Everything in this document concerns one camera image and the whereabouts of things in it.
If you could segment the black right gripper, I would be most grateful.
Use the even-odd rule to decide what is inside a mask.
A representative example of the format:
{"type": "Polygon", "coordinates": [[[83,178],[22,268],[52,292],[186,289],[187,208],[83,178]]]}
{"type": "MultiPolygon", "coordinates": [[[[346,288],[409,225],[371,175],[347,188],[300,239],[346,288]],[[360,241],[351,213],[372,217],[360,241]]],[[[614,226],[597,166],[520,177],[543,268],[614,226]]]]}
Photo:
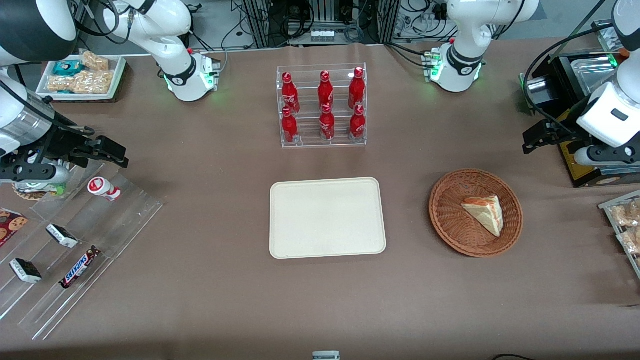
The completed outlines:
{"type": "Polygon", "coordinates": [[[85,159],[104,161],[127,169],[130,160],[126,148],[107,136],[92,137],[95,130],[85,127],[79,133],[53,127],[47,132],[47,159],[86,167],[85,159]]]}

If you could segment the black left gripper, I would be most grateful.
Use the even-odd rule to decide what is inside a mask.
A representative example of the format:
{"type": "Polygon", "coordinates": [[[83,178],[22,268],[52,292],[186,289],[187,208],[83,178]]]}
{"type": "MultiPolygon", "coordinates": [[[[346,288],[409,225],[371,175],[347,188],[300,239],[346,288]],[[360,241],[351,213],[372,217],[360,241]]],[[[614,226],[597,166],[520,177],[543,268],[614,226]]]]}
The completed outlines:
{"type": "Polygon", "coordinates": [[[530,131],[522,133],[522,139],[524,155],[529,155],[544,146],[555,146],[565,142],[576,142],[577,145],[569,146],[576,151],[594,145],[592,135],[578,125],[576,119],[540,120],[530,128],[530,131]]]}

